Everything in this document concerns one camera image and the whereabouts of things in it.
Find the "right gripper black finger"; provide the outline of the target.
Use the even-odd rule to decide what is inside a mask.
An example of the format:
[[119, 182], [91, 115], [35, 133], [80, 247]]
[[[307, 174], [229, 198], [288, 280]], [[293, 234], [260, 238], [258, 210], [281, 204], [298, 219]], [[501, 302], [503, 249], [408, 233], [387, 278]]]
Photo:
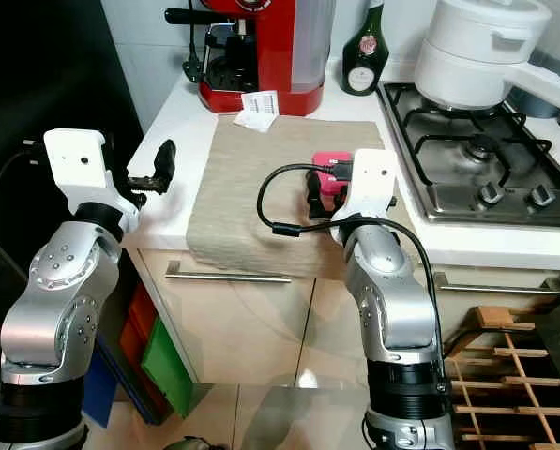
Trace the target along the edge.
[[309, 218], [327, 218], [325, 205], [322, 201], [322, 172], [310, 169], [305, 174], [305, 185], [307, 189], [306, 201]]

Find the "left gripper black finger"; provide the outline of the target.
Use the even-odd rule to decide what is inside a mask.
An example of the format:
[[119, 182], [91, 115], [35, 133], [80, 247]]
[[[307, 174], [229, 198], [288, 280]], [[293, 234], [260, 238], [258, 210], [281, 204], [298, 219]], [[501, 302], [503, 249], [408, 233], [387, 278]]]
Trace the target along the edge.
[[167, 139], [157, 149], [154, 157], [154, 191], [167, 193], [175, 174], [176, 145], [173, 139]]

